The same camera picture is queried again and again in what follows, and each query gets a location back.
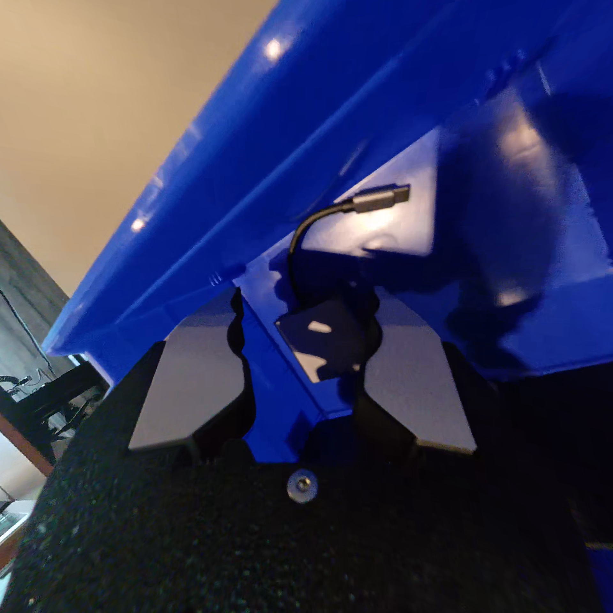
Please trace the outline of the black metal frame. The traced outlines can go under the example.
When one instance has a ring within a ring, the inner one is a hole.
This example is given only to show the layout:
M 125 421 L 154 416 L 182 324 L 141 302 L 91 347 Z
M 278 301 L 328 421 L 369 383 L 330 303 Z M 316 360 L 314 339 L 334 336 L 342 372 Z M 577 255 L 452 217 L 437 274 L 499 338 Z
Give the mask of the black metal frame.
M 51 443 L 76 431 L 108 389 L 106 380 L 86 362 L 19 401 L 1 389 L 1 416 L 43 456 L 53 458 Z

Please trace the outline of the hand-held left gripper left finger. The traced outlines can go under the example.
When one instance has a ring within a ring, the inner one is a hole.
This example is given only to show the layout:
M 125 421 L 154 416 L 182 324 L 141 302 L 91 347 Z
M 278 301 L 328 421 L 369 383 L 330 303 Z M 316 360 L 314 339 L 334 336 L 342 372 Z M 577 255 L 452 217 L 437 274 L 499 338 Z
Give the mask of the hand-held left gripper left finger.
M 172 331 L 164 343 L 128 449 L 182 448 L 193 462 L 217 459 L 254 425 L 256 399 L 244 355 L 245 309 L 230 287 Z

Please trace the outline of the grey usb hub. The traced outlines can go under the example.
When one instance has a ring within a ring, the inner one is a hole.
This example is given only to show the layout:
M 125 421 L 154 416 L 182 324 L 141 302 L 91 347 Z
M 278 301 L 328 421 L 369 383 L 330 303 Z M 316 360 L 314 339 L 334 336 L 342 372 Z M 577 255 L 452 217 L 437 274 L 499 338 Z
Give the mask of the grey usb hub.
M 311 383 L 360 372 L 368 358 L 367 326 L 355 317 L 346 296 L 335 288 L 322 300 L 305 292 L 296 274 L 295 257 L 311 226 L 330 216 L 386 210 L 410 199 L 406 183 L 368 188 L 305 218 L 294 231 L 287 251 L 287 280 L 297 308 L 281 316 L 275 327 Z

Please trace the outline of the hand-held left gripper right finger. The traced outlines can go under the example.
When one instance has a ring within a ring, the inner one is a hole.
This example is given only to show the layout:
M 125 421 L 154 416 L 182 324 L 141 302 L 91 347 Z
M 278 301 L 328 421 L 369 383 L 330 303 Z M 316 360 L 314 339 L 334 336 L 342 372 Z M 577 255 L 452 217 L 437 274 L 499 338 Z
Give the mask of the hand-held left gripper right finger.
M 353 410 L 357 433 L 382 456 L 421 448 L 471 455 L 471 432 L 438 334 L 401 300 L 375 289 L 379 345 L 366 360 Z

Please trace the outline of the blue plastic bin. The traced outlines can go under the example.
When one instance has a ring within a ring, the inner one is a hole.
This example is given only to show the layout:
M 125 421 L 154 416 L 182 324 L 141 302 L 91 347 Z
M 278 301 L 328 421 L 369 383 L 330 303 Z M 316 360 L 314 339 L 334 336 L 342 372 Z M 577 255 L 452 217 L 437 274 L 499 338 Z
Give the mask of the blue plastic bin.
M 342 291 L 379 345 L 375 289 L 490 379 L 612 371 L 612 1 L 280 1 L 151 177 L 45 340 L 111 401 L 230 287 L 263 462 L 354 410 L 360 372 L 313 384 L 275 322 L 297 308 L 294 231 L 368 188 L 386 210 L 311 226 L 305 292 Z

